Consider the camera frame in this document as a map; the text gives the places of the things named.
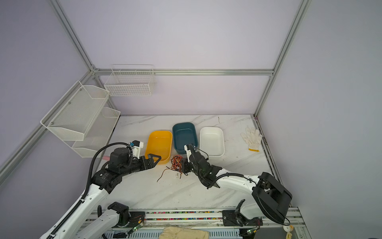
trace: gray wall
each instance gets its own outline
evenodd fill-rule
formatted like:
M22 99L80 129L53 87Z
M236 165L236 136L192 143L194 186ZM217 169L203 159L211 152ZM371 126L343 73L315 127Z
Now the gray wall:
M381 13L313 0L260 113L313 238L382 238Z
M0 7L0 165L85 73L46 0ZM47 132L0 191L0 238L38 238L83 191L89 160Z

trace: yellow tray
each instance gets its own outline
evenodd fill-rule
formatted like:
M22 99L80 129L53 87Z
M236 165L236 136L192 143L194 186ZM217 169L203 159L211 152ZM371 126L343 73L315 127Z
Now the yellow tray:
M147 148L145 157L148 158L148 154L152 153L159 155L162 159L158 164L165 164L170 160L172 146L172 133L167 130L158 130L150 134L147 142Z

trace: marble tabletop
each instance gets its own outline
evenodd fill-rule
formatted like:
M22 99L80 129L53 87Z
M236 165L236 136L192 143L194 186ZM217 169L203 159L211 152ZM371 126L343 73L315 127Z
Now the marble tabletop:
M246 127L254 127L250 115L121 116L110 143L129 143L133 140L144 142L142 156L151 132L172 131L173 125L181 122L192 122L198 139L201 128L205 126L219 127L223 130L225 153L220 158L210 158L210 164L245 175L270 173L263 149L259 148L259 152L248 150L248 145L240 136ZM105 155L110 155L118 147L120 146L108 148ZM172 147L171 158L176 154ZM180 173L166 170L157 182L166 166L171 167L171 162L123 177L122 182L102 201L102 207L106 208L117 201L131 209L224 208L236 207L242 199L254 200L251 195L232 189L206 189L193 173L189 173L188 176L183 174L180 178Z

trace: mesh shelf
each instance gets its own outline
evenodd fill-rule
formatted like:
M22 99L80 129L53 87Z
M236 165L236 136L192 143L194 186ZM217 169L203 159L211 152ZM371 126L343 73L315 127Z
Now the mesh shelf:
M150 96L155 87L152 65L111 65L105 83L111 96Z
M120 113L120 111L103 107L85 139L76 141L71 148L83 158L92 158L107 144Z
M109 98L109 91L81 85L57 115L44 125L61 140L84 140Z

